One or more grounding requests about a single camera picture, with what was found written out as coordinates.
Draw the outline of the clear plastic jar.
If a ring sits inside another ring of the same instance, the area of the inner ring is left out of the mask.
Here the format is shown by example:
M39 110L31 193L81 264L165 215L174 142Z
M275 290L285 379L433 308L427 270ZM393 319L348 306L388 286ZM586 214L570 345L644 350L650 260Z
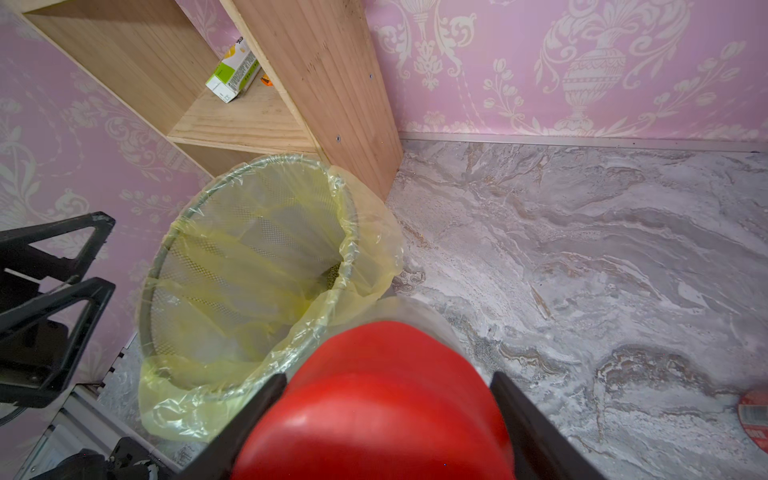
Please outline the clear plastic jar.
M376 301L343 325L327 331L328 342L342 337L352 357L387 371L418 371L468 362L452 326L426 303L403 296Z

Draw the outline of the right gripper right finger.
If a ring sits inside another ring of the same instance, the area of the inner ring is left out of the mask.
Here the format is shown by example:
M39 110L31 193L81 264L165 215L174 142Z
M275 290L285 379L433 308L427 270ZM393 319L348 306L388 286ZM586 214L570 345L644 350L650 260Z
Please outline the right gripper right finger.
M605 480L505 373L494 373L490 390L512 444L516 479Z

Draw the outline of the red jar lid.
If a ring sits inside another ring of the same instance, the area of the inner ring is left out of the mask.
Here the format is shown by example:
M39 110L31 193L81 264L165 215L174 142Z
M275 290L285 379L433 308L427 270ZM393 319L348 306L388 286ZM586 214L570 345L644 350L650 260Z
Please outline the red jar lid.
M236 479L511 479L489 387L460 354L403 323L332 337L288 382L237 457Z

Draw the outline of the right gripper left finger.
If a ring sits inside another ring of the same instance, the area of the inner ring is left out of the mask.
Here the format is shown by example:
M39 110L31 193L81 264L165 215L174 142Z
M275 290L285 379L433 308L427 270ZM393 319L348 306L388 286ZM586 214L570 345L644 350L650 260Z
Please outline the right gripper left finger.
M271 376L256 395L226 425L220 434L183 470L176 480L229 479L235 461L251 431L283 394L285 373Z

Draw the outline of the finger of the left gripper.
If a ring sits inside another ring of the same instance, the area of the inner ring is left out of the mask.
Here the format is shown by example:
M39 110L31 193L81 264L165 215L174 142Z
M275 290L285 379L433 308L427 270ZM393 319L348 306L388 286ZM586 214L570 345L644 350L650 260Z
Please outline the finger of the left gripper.
M1 232L1 269L41 281L84 279L116 220L98 211Z
M1 402L48 406L68 387L115 285L90 278L1 313Z

